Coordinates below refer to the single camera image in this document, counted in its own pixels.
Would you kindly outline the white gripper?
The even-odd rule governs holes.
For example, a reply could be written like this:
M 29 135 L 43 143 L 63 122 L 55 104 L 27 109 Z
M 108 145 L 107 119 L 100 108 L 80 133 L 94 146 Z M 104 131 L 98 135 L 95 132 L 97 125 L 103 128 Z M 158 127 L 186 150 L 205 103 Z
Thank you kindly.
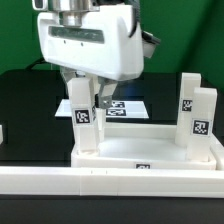
M 77 70 L 101 76 L 101 109 L 112 106 L 117 81 L 135 79 L 143 71 L 141 28 L 130 5 L 104 5 L 87 12 L 81 27 L 61 25 L 57 12 L 40 13 L 37 24 L 43 57 L 62 66 L 60 73 L 65 83 L 82 77 Z

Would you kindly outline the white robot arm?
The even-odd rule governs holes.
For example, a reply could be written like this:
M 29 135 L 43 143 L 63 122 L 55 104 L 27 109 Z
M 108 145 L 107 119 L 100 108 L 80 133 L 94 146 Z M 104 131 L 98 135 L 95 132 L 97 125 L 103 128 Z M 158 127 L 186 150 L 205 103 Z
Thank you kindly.
M 32 0 L 44 59 L 99 77 L 106 109 L 119 81 L 143 72 L 160 39 L 141 29 L 138 0 Z

